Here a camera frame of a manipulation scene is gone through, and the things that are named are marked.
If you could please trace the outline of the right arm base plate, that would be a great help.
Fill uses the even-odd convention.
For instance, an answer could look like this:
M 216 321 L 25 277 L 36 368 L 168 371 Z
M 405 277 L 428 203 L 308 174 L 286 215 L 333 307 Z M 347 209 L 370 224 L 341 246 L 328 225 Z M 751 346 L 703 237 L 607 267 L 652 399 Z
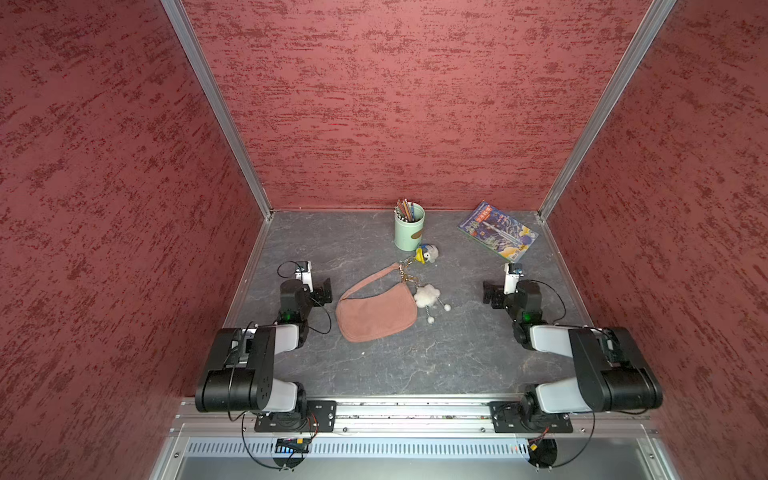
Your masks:
M 494 401 L 488 404 L 496 433 L 543 434 L 572 433 L 573 426 L 566 414 L 541 411 L 528 400 Z

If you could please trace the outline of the white fluffy sheep charm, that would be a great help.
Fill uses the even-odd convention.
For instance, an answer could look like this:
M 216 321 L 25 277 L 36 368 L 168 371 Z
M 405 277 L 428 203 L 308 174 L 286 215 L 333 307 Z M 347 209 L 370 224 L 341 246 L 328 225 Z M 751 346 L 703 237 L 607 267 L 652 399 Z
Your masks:
M 440 307 L 445 312 L 452 310 L 452 306 L 441 299 L 441 291 L 431 284 L 418 286 L 413 299 L 417 308 L 426 312 L 427 323 L 430 325 L 435 323 L 435 316 L 431 313 L 433 308 Z

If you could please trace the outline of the gold chain keyring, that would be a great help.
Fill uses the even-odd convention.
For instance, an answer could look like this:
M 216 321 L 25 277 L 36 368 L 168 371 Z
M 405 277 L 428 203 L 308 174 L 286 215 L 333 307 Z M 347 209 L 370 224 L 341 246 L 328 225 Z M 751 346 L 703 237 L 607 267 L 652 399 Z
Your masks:
M 414 275 L 410 269 L 414 263 L 416 263 L 416 259 L 413 256 L 400 261 L 398 263 L 398 272 L 400 275 L 400 281 L 403 284 L 409 284 L 415 288 L 418 288 L 421 285 L 421 280 L 418 276 Z

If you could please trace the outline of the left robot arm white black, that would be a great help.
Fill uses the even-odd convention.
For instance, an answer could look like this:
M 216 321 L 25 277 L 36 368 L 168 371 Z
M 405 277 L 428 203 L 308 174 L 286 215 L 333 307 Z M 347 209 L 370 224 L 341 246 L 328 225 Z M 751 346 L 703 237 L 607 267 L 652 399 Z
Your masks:
M 300 349 L 311 331 L 309 315 L 333 300 L 329 279 L 312 287 L 299 279 L 280 285 L 280 309 L 270 324 L 217 332 L 195 391 L 202 413 L 307 414 L 306 391 L 274 376 L 277 355 Z

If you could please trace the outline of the coloured pencils bundle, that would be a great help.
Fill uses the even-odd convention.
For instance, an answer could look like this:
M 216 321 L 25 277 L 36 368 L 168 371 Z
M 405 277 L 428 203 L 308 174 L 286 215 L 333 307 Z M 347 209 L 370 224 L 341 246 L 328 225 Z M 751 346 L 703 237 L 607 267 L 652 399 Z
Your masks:
M 406 223 L 414 223 L 416 221 L 412 205 L 406 199 L 397 200 L 395 215 L 400 221 Z

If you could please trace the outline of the mint green pencil cup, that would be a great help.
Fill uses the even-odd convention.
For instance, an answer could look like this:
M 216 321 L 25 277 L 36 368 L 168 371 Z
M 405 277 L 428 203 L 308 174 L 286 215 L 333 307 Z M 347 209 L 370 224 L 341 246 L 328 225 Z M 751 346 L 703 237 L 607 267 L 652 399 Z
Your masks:
M 424 222 L 426 218 L 424 208 L 415 202 L 410 202 L 414 210 L 414 217 L 416 221 L 414 223 L 406 223 L 400 221 L 394 210 L 394 244 L 402 251 L 412 252 L 422 242 Z

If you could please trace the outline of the left corner aluminium post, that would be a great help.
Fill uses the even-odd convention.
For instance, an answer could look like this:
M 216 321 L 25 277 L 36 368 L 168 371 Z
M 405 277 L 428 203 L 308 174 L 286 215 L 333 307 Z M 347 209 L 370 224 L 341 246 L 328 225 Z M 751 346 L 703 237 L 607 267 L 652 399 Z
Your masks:
M 194 32 L 183 2 L 179 0 L 162 0 L 161 5 L 170 20 L 176 37 L 184 50 L 262 216 L 266 221 L 271 221 L 274 216 L 273 207 L 268 200 L 266 190 L 258 178 L 245 143 L 241 138 L 211 67 L 205 58 L 202 46 Z

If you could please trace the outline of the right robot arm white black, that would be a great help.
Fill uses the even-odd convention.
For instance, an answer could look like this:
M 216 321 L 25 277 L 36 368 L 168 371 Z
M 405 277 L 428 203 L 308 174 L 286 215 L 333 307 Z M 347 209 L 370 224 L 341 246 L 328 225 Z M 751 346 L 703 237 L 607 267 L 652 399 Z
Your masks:
M 635 414 L 660 408 L 662 386 L 629 330 L 547 323 L 540 286 L 534 280 L 519 281 L 513 292 L 489 281 L 482 286 L 483 302 L 507 313 L 518 344 L 573 362 L 572 377 L 529 388 L 523 411 L 543 415 Z

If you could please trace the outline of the corner aluminium post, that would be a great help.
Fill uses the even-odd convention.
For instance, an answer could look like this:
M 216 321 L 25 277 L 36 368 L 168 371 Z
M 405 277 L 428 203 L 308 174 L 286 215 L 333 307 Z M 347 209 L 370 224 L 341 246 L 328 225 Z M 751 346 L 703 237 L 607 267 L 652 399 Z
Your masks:
M 675 5 L 675 0 L 653 0 L 650 3 L 588 122 L 538 210 L 542 224 L 546 223 L 553 213 Z
M 273 207 L 268 200 L 266 190 L 258 178 L 245 143 L 241 138 L 211 67 L 205 58 L 202 46 L 194 32 L 183 2 L 179 0 L 162 0 L 161 5 L 170 20 L 176 37 L 184 50 L 262 216 L 266 221 L 271 221 L 274 216 Z

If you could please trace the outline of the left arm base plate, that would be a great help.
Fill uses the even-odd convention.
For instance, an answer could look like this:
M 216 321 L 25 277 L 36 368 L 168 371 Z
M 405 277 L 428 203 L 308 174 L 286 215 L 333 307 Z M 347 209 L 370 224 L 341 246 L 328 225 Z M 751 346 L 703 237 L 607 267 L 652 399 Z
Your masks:
M 261 414 L 254 430 L 259 433 L 329 433 L 334 430 L 337 406 L 333 400 L 300 402 L 291 412 Z

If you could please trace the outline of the colourful comic book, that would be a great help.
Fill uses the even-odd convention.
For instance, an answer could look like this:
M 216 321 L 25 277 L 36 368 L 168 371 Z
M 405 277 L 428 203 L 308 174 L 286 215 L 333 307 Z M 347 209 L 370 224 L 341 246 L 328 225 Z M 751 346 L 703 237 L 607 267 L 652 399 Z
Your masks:
M 510 263 L 519 263 L 538 234 L 486 201 L 459 225 L 460 231 Z

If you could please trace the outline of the aluminium front rail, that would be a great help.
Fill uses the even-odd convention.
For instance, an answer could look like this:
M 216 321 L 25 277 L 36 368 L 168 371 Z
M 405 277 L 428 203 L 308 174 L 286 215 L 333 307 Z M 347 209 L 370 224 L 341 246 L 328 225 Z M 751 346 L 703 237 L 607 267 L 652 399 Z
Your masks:
M 537 432 L 522 432 L 515 422 L 508 425 L 512 432 L 498 432 L 491 402 L 508 403 L 516 399 L 504 394 L 463 395 L 384 395 L 341 396 L 333 401 L 333 413 L 317 417 L 330 431 L 320 431 L 321 438 L 534 438 Z M 570 433 L 546 432 L 547 439 L 581 439 L 592 437 L 620 439 L 651 439 L 660 436 L 648 414 L 625 415 L 618 413 L 571 414 Z M 228 437 L 244 433 L 248 436 L 273 437 L 279 433 L 256 432 L 256 418 L 247 415 L 237 420 L 225 413 L 199 413 L 191 398 L 181 402 L 172 421 L 171 437 L 211 436 Z

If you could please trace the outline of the right corner aluminium post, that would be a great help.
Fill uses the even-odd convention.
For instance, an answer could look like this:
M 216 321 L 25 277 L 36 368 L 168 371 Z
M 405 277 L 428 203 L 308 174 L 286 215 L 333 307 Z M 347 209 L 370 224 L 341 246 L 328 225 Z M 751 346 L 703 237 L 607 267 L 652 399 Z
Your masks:
M 538 210 L 542 224 L 546 223 L 553 213 L 675 5 L 675 0 L 653 0 L 650 3 L 588 122 Z

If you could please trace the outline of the yellow blue plush charm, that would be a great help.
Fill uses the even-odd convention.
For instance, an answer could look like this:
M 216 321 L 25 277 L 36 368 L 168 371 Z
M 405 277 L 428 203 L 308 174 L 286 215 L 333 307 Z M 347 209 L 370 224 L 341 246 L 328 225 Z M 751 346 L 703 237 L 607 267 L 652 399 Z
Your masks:
M 421 264 L 435 263 L 439 257 L 439 249 L 432 244 L 421 244 L 417 247 L 414 259 Z

